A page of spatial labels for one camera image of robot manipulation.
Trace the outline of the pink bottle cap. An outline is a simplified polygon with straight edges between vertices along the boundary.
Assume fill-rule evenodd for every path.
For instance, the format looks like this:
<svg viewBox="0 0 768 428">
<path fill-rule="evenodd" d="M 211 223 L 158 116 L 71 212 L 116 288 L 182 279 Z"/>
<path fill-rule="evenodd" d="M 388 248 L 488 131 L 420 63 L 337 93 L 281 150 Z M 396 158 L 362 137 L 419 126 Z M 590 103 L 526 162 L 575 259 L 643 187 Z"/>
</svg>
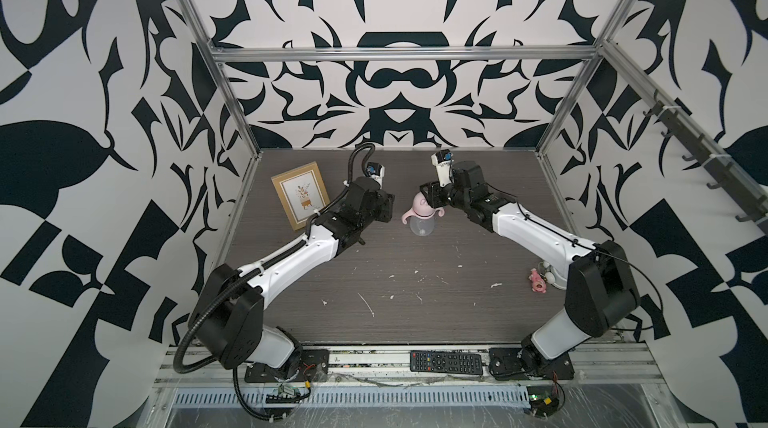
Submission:
<svg viewBox="0 0 768 428">
<path fill-rule="evenodd" d="M 422 193 L 418 193 L 412 201 L 412 206 L 407 212 L 407 216 L 429 219 L 434 216 L 434 213 L 435 209 L 429 205 L 426 197 Z"/>
</svg>

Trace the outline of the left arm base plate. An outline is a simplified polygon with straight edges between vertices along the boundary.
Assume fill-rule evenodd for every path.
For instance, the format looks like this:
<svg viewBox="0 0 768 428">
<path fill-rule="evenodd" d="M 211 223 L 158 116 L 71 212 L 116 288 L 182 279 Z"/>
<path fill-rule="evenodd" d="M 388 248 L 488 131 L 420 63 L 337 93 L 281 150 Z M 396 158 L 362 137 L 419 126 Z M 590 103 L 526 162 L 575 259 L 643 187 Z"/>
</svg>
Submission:
<svg viewBox="0 0 768 428">
<path fill-rule="evenodd" d="M 247 366 L 246 383 L 304 383 L 324 380 L 330 362 L 330 351 L 326 349 L 296 350 L 279 368 L 253 363 Z"/>
</svg>

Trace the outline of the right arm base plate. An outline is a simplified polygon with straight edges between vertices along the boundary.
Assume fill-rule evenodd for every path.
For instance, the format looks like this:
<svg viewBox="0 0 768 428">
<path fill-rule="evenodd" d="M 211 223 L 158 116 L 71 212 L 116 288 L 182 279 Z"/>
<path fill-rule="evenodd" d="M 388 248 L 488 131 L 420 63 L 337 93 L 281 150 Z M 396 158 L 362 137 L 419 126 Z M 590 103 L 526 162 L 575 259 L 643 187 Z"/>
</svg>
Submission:
<svg viewBox="0 0 768 428">
<path fill-rule="evenodd" d="M 568 353 L 546 359 L 532 347 L 491 348 L 489 373 L 497 381 L 522 379 L 572 380 L 575 375 Z"/>
</svg>

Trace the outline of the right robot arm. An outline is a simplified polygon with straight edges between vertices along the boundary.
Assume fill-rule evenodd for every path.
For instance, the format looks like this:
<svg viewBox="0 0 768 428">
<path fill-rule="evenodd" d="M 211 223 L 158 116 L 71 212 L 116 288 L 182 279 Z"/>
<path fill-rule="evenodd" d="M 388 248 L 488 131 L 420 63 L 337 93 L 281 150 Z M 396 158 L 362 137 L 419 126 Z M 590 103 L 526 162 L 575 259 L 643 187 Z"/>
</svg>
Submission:
<svg viewBox="0 0 768 428">
<path fill-rule="evenodd" d="M 548 284 L 565 293 L 563 308 L 517 351 L 491 355 L 490 374 L 497 380 L 565 378 L 570 351 L 603 336 L 640 305 L 625 251 L 534 215 L 515 196 L 489 185 L 473 161 L 454 162 L 451 152 L 442 150 L 431 162 L 437 179 L 420 187 L 431 208 L 460 210 L 472 223 L 525 248 L 547 266 Z"/>
</svg>

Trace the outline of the clear baby bottle body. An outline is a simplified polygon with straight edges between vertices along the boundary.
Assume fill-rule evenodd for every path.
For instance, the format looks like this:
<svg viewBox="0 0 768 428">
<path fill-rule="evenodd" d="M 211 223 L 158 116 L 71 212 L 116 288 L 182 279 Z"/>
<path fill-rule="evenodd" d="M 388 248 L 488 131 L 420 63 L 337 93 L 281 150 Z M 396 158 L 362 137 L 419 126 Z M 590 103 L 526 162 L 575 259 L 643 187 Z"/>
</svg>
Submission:
<svg viewBox="0 0 768 428">
<path fill-rule="evenodd" d="M 412 216 L 408 220 L 408 226 L 414 235 L 427 237 L 433 233 L 436 226 L 436 220 L 434 217 L 421 218 Z"/>
</svg>

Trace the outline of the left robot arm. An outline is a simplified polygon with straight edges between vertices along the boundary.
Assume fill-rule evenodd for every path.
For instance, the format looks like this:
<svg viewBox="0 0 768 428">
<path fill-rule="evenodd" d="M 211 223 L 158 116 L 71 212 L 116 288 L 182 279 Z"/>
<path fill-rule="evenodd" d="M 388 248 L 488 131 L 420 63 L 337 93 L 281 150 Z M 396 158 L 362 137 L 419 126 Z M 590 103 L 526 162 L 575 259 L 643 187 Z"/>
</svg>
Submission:
<svg viewBox="0 0 768 428">
<path fill-rule="evenodd" d="M 280 397 L 283 408 L 259 409 L 246 400 L 238 369 L 253 361 L 272 369 L 279 383 L 302 374 L 302 345 L 288 331 L 266 326 L 264 313 L 304 275 L 362 244 L 362 234 L 372 223 L 392 219 L 394 197 L 382 188 L 384 167 L 370 160 L 375 151 L 373 143 L 364 142 L 351 152 L 342 192 L 313 212 L 298 238 L 255 262 L 239 268 L 222 264 L 211 272 L 189 316 L 187 332 L 177 344 L 176 373 L 220 364 L 232 375 L 240 407 L 261 422 L 284 420 L 294 405 L 310 397 L 312 390 L 306 388 Z"/>
</svg>

